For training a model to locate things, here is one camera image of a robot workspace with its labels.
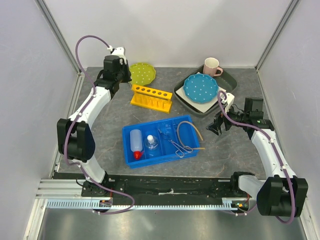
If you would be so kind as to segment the glass flask white stopper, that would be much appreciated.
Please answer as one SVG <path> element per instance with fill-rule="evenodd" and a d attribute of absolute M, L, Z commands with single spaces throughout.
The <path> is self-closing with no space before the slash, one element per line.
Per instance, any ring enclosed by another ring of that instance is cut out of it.
<path fill-rule="evenodd" d="M 159 140 L 154 135 L 148 135 L 144 141 L 146 149 L 150 151 L 157 150 L 159 148 Z"/>

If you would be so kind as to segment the wash bottle red cap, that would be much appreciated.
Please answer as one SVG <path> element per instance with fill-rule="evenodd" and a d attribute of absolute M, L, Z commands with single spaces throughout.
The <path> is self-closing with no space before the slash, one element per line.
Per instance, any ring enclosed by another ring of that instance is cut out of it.
<path fill-rule="evenodd" d="M 133 152 L 133 158 L 140 160 L 143 151 L 142 132 L 139 129 L 133 129 L 130 131 L 130 149 Z"/>

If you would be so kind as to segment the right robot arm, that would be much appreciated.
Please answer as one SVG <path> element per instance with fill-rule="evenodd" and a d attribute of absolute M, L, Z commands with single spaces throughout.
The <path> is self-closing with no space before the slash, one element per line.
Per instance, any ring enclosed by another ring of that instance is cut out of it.
<path fill-rule="evenodd" d="M 230 178 L 229 191 L 235 197 L 247 193 L 255 202 L 262 216 L 274 216 L 289 224 L 301 215 L 308 192 L 305 178 L 297 177 L 285 159 L 277 141 L 272 122 L 264 117 L 263 99 L 247 97 L 242 111 L 234 109 L 234 95 L 219 93 L 220 107 L 207 130 L 220 135 L 222 127 L 242 128 L 255 146 L 264 167 L 266 180 L 259 180 L 253 173 L 238 171 Z"/>

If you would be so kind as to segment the metal crucible tongs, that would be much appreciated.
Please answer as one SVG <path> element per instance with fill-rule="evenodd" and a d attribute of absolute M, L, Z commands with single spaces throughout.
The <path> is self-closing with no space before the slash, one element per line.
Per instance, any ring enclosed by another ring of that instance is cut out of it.
<path fill-rule="evenodd" d="M 179 158 L 184 158 L 185 157 L 185 153 L 192 153 L 193 149 L 189 146 L 182 146 L 181 144 L 178 144 L 177 142 L 173 141 L 172 138 L 170 137 L 169 134 L 161 131 L 160 128 L 158 128 L 158 133 L 160 134 L 160 136 L 164 139 L 167 140 L 169 143 L 171 143 L 176 151 L 175 154 L 179 157 Z"/>

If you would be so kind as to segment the yellow rubber tube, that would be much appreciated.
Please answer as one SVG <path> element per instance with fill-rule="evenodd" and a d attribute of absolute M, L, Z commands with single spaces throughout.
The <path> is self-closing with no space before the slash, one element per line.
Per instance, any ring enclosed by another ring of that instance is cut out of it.
<path fill-rule="evenodd" d="M 191 123 L 190 121 L 181 121 L 178 125 L 177 125 L 177 129 L 176 129 L 176 132 L 177 132 L 177 138 L 178 138 L 178 140 L 179 140 L 179 142 L 180 142 L 180 144 L 184 147 L 184 148 L 186 148 L 187 146 L 183 143 L 183 141 L 182 141 L 182 139 L 181 139 L 181 137 L 180 137 L 180 126 L 182 125 L 182 124 L 188 124 L 188 125 L 190 125 L 195 131 L 196 131 L 196 133 L 198 134 L 198 136 L 200 137 L 200 140 L 204 140 L 204 138 L 203 138 L 203 136 L 202 136 L 202 134 L 200 133 L 200 131 L 198 130 L 198 128 L 193 124 L 193 123 Z M 191 148 L 192 150 L 205 150 L 206 148 L 205 147 L 194 147 L 194 148 Z"/>

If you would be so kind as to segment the dark green tray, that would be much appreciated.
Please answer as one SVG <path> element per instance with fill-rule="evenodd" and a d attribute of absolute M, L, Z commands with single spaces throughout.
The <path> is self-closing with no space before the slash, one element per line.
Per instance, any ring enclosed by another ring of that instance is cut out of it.
<path fill-rule="evenodd" d="M 216 111 L 219 108 L 218 101 L 214 100 L 213 103 L 210 103 L 208 109 L 205 112 L 201 112 L 198 110 L 193 103 L 189 101 L 189 99 L 182 94 L 182 88 L 185 83 L 185 80 L 189 76 L 185 77 L 181 80 L 173 90 L 174 97 L 178 100 L 178 102 L 192 115 L 195 115 L 199 118 L 203 118 L 210 113 Z M 222 73 L 221 76 L 214 77 L 216 79 L 217 85 L 219 88 L 227 93 L 232 93 L 234 89 L 237 87 L 237 81 L 226 71 Z"/>

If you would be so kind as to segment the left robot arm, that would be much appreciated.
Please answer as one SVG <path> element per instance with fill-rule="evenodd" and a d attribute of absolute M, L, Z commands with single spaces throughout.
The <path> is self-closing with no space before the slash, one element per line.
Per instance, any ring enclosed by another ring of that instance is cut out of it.
<path fill-rule="evenodd" d="M 92 191 L 99 197 L 106 196 L 110 185 L 104 181 L 106 172 L 96 157 L 96 143 L 91 127 L 101 110 L 112 100 L 121 83 L 131 81 L 128 61 L 123 55 L 104 57 L 103 69 L 82 105 L 67 119 L 57 122 L 58 151 L 67 165 L 75 165 L 92 182 Z"/>

